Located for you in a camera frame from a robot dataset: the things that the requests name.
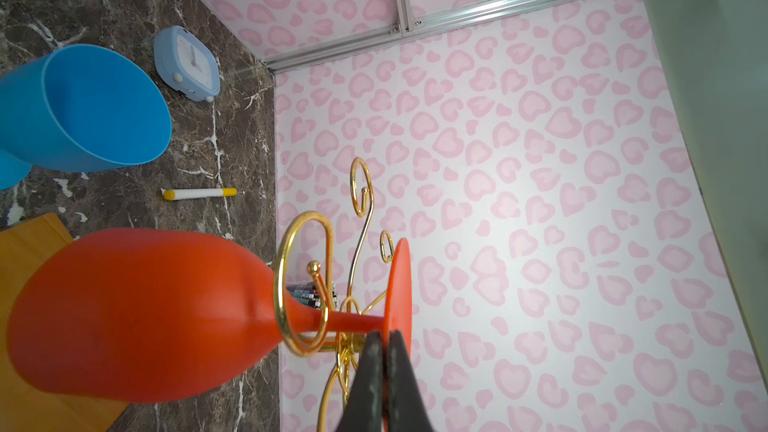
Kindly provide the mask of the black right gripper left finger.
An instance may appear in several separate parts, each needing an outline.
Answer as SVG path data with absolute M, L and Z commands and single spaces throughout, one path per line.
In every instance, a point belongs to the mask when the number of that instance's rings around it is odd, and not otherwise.
M 337 432 L 379 432 L 382 430 L 384 392 L 384 350 L 381 333 L 366 336 L 359 367 Z

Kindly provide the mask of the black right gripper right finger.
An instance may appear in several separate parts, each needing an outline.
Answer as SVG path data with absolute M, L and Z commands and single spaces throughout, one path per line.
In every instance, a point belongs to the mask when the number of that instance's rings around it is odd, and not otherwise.
M 389 335 L 386 349 L 386 419 L 389 432 L 433 432 L 404 337 Z

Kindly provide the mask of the red wine glass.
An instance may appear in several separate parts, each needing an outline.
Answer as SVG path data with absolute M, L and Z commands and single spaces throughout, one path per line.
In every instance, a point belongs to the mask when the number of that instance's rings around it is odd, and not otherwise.
M 298 353 L 329 333 L 412 330 L 409 244 L 391 265 L 381 316 L 315 309 L 288 294 L 255 254 L 194 232 L 115 228 L 61 249 L 38 270 L 45 303 L 72 341 L 70 395 L 177 401 L 240 375 L 281 343 Z

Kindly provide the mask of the blue wine glass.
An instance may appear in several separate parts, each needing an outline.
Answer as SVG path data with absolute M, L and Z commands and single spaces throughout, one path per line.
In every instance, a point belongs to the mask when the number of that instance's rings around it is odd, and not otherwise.
M 172 135 L 153 80 L 122 55 L 76 44 L 1 77 L 1 187 L 33 167 L 100 172 L 160 157 Z

